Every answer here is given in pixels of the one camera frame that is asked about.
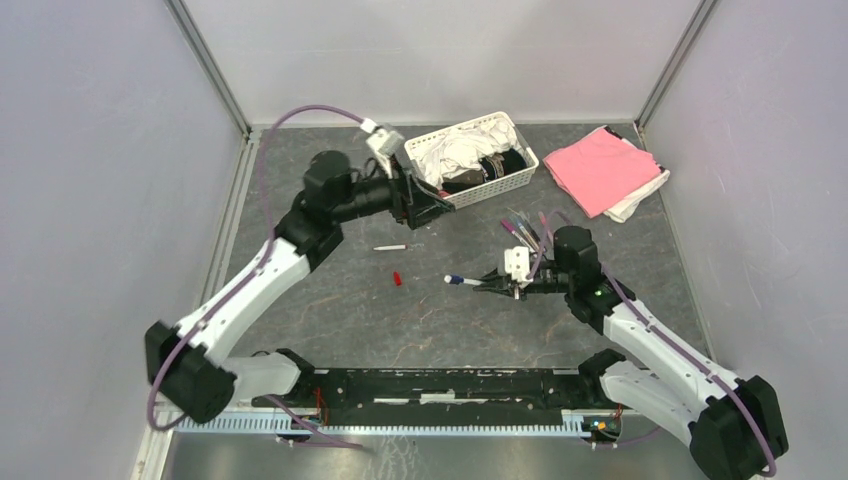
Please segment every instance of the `pink cloth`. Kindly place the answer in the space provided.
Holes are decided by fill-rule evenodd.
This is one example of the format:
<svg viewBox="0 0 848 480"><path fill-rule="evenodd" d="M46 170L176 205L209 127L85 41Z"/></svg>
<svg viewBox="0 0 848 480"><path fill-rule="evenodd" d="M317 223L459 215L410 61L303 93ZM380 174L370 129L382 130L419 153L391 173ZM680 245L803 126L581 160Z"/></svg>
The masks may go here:
<svg viewBox="0 0 848 480"><path fill-rule="evenodd" d="M594 218L660 174L654 156L603 128L545 160L557 184Z"/></svg>

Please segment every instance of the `gray tabletop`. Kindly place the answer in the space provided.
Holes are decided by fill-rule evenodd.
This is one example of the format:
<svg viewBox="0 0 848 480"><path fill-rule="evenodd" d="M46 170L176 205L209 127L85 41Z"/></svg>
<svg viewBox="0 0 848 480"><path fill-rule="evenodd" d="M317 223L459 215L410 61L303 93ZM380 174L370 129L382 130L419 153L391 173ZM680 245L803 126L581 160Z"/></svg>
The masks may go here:
<svg viewBox="0 0 848 480"><path fill-rule="evenodd" d="M519 125L541 160L597 125ZM400 128L412 138L439 127ZM636 143L629 125L613 128ZM365 134L353 128L287 129L267 156L275 223L302 186L309 160L323 150L368 156ZM575 367L612 342L578 322L560 295L526 302L443 282L448 273L482 275L515 240L500 226L508 208L533 216L558 208L591 229L602 261L653 313L695 348L705 350L688 285L659 195L618 224L589 220L541 166L525 187L446 215L411 231L388 213L344 225L345 241L247 331L234 355L288 347L319 367ZM235 275L260 249L267 227L253 175L227 272ZM410 249L374 252L406 243ZM395 286L397 271L403 286Z"/></svg>

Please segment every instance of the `metal frame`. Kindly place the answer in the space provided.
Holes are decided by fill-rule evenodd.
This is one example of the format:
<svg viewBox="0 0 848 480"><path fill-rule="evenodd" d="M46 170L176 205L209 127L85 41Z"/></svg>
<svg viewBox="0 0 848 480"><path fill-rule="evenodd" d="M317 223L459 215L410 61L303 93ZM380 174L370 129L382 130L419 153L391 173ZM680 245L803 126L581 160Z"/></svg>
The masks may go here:
<svg viewBox="0 0 848 480"><path fill-rule="evenodd" d="M252 132L247 142L242 146L236 164L233 184L230 186L227 204L218 228L212 261L206 274L206 283L203 286L198 304L205 303L212 298L215 293L223 288L226 281L227 266L230 264L230 254L233 251L233 244L241 221L241 212L244 208L244 200L247 197L250 177L253 174L253 165L256 162L256 152L259 148L261 133L260 131Z"/></svg>
<svg viewBox="0 0 848 480"><path fill-rule="evenodd" d="M639 127L639 130L645 128L645 125L651 120L651 117L656 112L657 105L659 105L660 101L665 96L666 91L668 91L669 85L671 85L672 80L674 80L674 77L680 70L680 65L686 59L686 55L691 50L692 44L695 42L698 34L701 33L701 30L707 23L707 20L709 20L710 15L715 10L715 6L718 2L719 0L701 0L698 4L698 7L695 9L695 13L692 15L692 19L689 20L689 24L686 25L686 30L683 31L683 35L680 37L680 40L678 40L677 46L674 47L674 51L671 53L668 63L666 63L665 68L663 68L659 80L657 80L656 85L654 85L654 89L651 90L651 94L648 95L648 100L645 102L645 105L636 117L636 125Z"/></svg>
<svg viewBox="0 0 848 480"><path fill-rule="evenodd" d="M215 63L215 58L212 57L209 46L206 45L203 36L200 35L200 30L191 18L188 7L186 7L183 0L165 0L165 4L174 15L174 20L179 25L180 30L182 30L186 41L188 41L191 50L194 52L195 57L197 57L197 61L200 62L203 71L206 72L206 77L209 78L209 82L212 83L212 86L218 93L218 97L223 102L224 108L227 109L227 113L230 115L233 123L236 124L242 135L247 137L252 130L250 123L244 116L244 112L242 112L232 90L230 90L230 86L227 85L221 69Z"/></svg>

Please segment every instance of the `white plastic basket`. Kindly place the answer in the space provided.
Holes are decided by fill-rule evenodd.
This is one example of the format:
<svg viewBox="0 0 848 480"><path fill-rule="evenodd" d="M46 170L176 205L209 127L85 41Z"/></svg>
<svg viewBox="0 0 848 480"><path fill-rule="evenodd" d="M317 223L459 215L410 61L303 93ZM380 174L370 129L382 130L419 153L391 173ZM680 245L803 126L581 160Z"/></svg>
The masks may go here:
<svg viewBox="0 0 848 480"><path fill-rule="evenodd" d="M409 159L412 161L412 164L417 169L418 160L421 159L423 153L429 150L430 145L444 138L448 134L448 132L456 128L471 129L479 125L483 125L487 122L491 122L493 120L506 120L507 122L509 122L510 125L512 125L512 128L515 129L515 136L517 138L518 144L513 145L513 148L515 148L515 150L520 153L522 157L524 157L524 160L527 162L527 168L515 173L511 173L497 180L486 182L474 188L469 188L468 190L464 190L462 192L445 197L445 200L448 200L453 203L457 209L467 207L468 205L471 205L473 203L477 203L487 198L494 197L499 193L508 192L510 190L514 190L518 187L523 187L524 185L530 183L530 178L533 176L533 173L536 172L536 168L539 166L539 159L536 158L536 154L533 153L533 149L530 148L530 145L527 144L527 140L524 139L524 136L521 135L521 132L519 132L518 129L515 128L515 123L512 121L511 118L509 118L509 115L504 112L495 112L489 115L482 116L480 118L475 118L474 120L462 122L452 127L443 128L427 135L407 140L406 143L404 143L403 145L404 149L406 150L406 154L409 155Z"/></svg>

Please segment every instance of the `purple cable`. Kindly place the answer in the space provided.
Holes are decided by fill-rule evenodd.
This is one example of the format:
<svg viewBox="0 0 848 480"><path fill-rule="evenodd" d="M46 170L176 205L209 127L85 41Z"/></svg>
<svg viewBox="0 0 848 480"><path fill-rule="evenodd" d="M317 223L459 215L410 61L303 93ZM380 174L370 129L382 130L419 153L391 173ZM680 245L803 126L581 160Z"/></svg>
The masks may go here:
<svg viewBox="0 0 848 480"><path fill-rule="evenodd" d="M613 450L621 447L628 447L630 445L636 445L637 443L642 443L645 440L650 440L657 436L662 431L661 427L657 427L650 432L642 435L641 437L631 438L630 440L625 440L623 442L615 441L614 443L595 443L594 448L596 450Z"/></svg>
<svg viewBox="0 0 848 480"><path fill-rule="evenodd" d="M568 220L568 217L564 213L559 210L554 210L554 213L557 213L567 225L571 225L571 222ZM548 218L550 219L551 216L553 216L553 213L548 215ZM547 240L547 234L550 233L550 231L550 224L545 225L545 238L542 239L543 243L545 240ZM528 280L533 278L533 276L536 274L536 271L539 269L540 263L541 255L538 255L536 257L536 261L533 263L533 268L530 269L530 274L527 276ZM630 311L633 312L634 315L636 315L636 318L639 319L639 322L641 322L642 325L648 327L648 329L656 336L660 337L660 339L665 342L666 345L671 347L675 352L679 353L680 356L685 358L689 363L691 363L695 368L697 368L698 371L701 372L708 380L715 382L715 384L718 385L719 388L721 388L728 397L730 397L730 400L736 405L736 408L739 409L739 412L742 414L742 417L745 418L745 422L748 423L748 427L751 428L751 431L754 433L754 437L757 439L757 443L760 445L760 448L763 451L763 455L766 457L768 471L760 472L759 474L766 478L774 477L777 474L777 464L774 460L774 454L772 453L771 448L769 448L768 441L766 441L765 435L763 435L760 426L757 425L756 420L754 420L754 416L751 415L751 412L748 410L748 407L746 407L745 404L742 403L742 399L740 399L739 396L736 395L736 392L734 392L733 389L730 388L730 385L728 385L718 375L714 375L709 369L709 367L701 363L697 358L695 358L692 354L686 351L685 348L680 346L677 342L674 341L674 339L672 339L665 332L660 330L656 325L651 325L650 320L648 320L645 315L643 315L642 312L640 312L639 309L636 308L636 305L633 305L633 302L630 301L629 298L627 298L627 295L625 295L624 291L621 289L621 285L619 285L615 277L613 277L609 273L609 269L607 269L606 265L601 264L601 270L603 271L604 276L606 276L607 279L610 281L610 284L615 290L615 293L619 296L619 298L621 298L621 301L624 302L625 305L627 305L627 308L629 308Z"/></svg>
<svg viewBox="0 0 848 480"><path fill-rule="evenodd" d="M305 105L303 107L295 108L290 112L286 113L279 120L277 120L267 132L262 136L262 140L259 142L259 150L256 152L256 181L259 184L259 201L262 203L262 209L265 211L265 220L268 224L268 247L262 254L262 258L259 260L259 263L256 264L256 268L251 270L239 283L237 283L232 290L227 292L220 300L215 302L212 305L212 308L206 311L206 313L200 317L200 320L194 324L194 326L177 342L177 345L171 350L167 357L165 357L165 361L162 362L162 366L159 367L159 371L156 372L156 377L153 379L153 384L150 387L150 393L147 395L147 423L150 425L150 428L157 432L164 432L174 428L179 425L185 419L185 414L180 416L180 418L174 420L173 422L167 425L157 425L156 424L156 394L159 393L159 388L162 386L162 382L165 380L165 374L170 370L171 365L174 363L174 360L180 354L180 352L185 348L188 342L197 335L198 332L203 330L206 325L209 323L209 319L212 318L224 305L227 304L233 297L238 294L251 280L256 277L257 270L261 265L264 265L268 259L271 258L271 254L274 252L274 218L271 216L271 202L268 199L267 192L265 191L265 152L268 150L268 144L271 143L271 138L273 138L274 133L280 128L280 125L288 121L293 116L298 113L306 112L309 110L324 110L327 112L337 113L344 117L347 117L354 122L359 124L362 123L362 117L358 115L354 115L346 110L342 110L340 108L331 107L329 105Z"/></svg>
<svg viewBox="0 0 848 480"><path fill-rule="evenodd" d="M353 448L353 449L357 449L357 450L362 448L362 445L360 445L358 443L350 443L350 442L345 442L343 440L337 440L337 439L327 435L326 433L319 431L317 428L315 428L314 425L312 425L311 423L309 423L309 422L301 419L297 415L295 415L295 413L292 412L291 409L289 407L287 407L286 404L284 404L283 401L280 400L279 398L277 398L275 395L263 395L263 398L265 398L269 402L273 403L275 406L281 408L284 412L286 412L286 415L288 415L289 417L291 417L292 420L295 421L295 423L297 423L301 427L309 430L314 435L317 435L317 436L319 436L319 437L321 437L321 438L323 438L324 440L327 441L327 443L295 443L294 445L297 445L299 447Z"/></svg>
<svg viewBox="0 0 848 480"><path fill-rule="evenodd" d="M569 220L568 216L561 212L560 210L554 210L547 216L547 220L545 222L545 234L542 236L542 243L539 245L539 249L544 252L547 250L547 247L553 247L553 245L548 245L548 243L553 243L550 239L553 238L553 232L551 232L551 223L550 220L553 218L554 214L557 214L562 218L562 221L565 222L566 225L571 225L571 220ZM533 262L533 266L530 268L530 273L527 274L527 280L532 280L536 275L536 272L539 271L539 266L542 264L542 256L536 255L536 261Z"/></svg>

